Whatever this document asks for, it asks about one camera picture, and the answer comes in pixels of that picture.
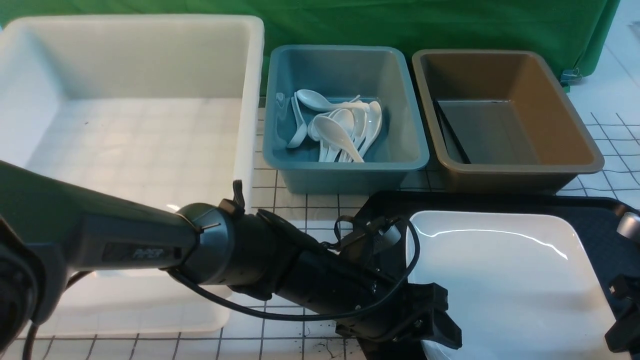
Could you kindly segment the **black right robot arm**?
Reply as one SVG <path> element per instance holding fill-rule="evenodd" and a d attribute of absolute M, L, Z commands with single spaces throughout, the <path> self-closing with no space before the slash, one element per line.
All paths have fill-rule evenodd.
<path fill-rule="evenodd" d="M 629 240 L 639 242 L 640 217 L 626 212 L 617 232 Z M 608 291 L 617 300 L 630 304 L 605 333 L 605 341 L 612 353 L 638 354 L 640 350 L 640 287 L 638 276 L 618 275 L 608 284 Z"/>

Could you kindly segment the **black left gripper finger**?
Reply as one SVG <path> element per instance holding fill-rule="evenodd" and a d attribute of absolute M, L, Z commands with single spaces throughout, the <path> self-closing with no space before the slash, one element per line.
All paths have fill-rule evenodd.
<path fill-rule="evenodd" d="M 448 315 L 448 290 L 441 285 L 409 284 L 395 341 L 432 341 L 457 350 L 463 346 L 462 330 Z"/>

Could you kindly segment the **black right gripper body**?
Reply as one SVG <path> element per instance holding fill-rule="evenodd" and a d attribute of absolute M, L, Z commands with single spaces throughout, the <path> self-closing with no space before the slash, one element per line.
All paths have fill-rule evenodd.
<path fill-rule="evenodd" d="M 614 313 L 638 313 L 640 307 L 640 278 L 617 275 L 608 283 L 609 304 Z"/>

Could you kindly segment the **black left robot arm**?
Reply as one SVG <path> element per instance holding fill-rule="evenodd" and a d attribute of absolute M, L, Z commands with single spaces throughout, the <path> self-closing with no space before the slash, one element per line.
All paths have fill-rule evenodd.
<path fill-rule="evenodd" d="M 448 292 L 409 284 L 418 231 L 404 216 L 363 223 L 360 259 L 338 255 L 280 216 L 246 213 L 242 182 L 219 205 L 171 213 L 1 163 L 1 351 L 39 326 L 64 292 L 96 271 L 158 269 L 199 296 L 252 317 L 336 321 L 337 332 L 382 343 L 432 341 L 459 349 Z"/>

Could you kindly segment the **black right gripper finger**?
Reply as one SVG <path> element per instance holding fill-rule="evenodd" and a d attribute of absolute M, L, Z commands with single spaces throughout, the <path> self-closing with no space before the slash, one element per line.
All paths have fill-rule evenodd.
<path fill-rule="evenodd" d="M 605 334 L 605 341 L 612 353 L 639 354 L 639 303 L 632 301 L 630 305 L 619 316 L 617 316 L 615 323 Z"/>

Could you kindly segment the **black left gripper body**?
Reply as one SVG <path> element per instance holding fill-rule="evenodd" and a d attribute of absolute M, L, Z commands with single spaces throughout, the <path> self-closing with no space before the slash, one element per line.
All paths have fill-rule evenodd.
<path fill-rule="evenodd" d="M 357 337 L 370 342 L 396 341 L 395 328 L 403 316 L 405 292 L 409 274 L 418 264 L 419 237 L 416 228 L 404 216 L 382 219 L 382 223 L 395 226 L 405 224 L 412 239 L 414 256 L 399 278 L 390 278 L 370 265 L 373 257 L 377 228 L 374 223 L 365 227 L 354 219 L 364 235 L 365 245 L 354 258 L 349 251 L 334 253 L 338 244 L 318 243 L 313 237 L 299 231 L 282 218 L 278 218 L 278 264 L 283 269 L 278 275 L 278 296 L 310 310 L 311 315 L 279 314 L 282 322 L 335 321 L 336 332 L 343 337 Z"/>

